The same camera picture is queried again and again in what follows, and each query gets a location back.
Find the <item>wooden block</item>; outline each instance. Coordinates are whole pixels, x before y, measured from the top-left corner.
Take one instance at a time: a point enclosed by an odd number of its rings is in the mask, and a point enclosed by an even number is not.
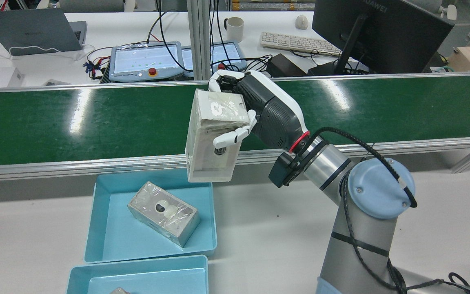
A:
[[[470,71],[470,47],[458,47],[448,60],[455,72]]]

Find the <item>black monitor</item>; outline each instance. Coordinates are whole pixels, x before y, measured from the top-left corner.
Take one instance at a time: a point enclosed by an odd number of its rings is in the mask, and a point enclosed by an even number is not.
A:
[[[343,50],[319,72],[343,74],[351,56],[376,73],[421,73],[453,26],[404,0],[317,0],[313,30]]]

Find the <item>red ring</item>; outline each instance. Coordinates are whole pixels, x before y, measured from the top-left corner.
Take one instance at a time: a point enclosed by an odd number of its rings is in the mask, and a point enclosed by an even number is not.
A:
[[[295,147],[298,145],[298,143],[300,143],[300,141],[302,141],[302,139],[304,139],[306,136],[309,136],[309,131],[302,134],[302,136],[300,136],[300,138],[297,141],[295,141],[295,143],[293,143],[293,145],[289,149],[289,153],[293,153],[293,149],[295,149]]]

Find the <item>robotic arm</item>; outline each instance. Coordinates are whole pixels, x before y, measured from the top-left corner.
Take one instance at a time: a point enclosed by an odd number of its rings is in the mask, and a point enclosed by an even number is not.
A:
[[[310,137],[297,102],[260,72],[219,70],[209,89],[241,94],[250,115],[248,126],[218,136],[215,148],[253,132],[268,147],[287,151],[269,174],[276,186],[287,186],[304,173],[338,205],[317,294],[470,293],[464,285],[430,281],[390,264],[397,217],[416,207],[414,182],[403,165],[376,152],[378,159],[354,165],[319,132]]]

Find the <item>monitor stand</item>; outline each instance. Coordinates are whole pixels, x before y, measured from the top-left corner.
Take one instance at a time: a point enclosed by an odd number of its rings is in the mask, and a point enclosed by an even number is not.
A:
[[[337,62],[332,61],[332,62],[325,63],[323,65],[319,65],[317,67],[313,67],[312,69],[309,69],[308,75],[312,75],[312,76],[343,75],[344,68],[346,67],[349,57],[351,56],[351,51],[355,47],[358,36],[360,35],[360,32],[362,31],[362,27],[364,26],[364,23],[366,22],[367,18],[368,18],[368,15],[365,13],[358,15],[357,20],[355,21],[355,24],[353,25],[353,29],[351,30],[351,33],[349,34],[346,44],[344,45],[344,49],[342,50]]]

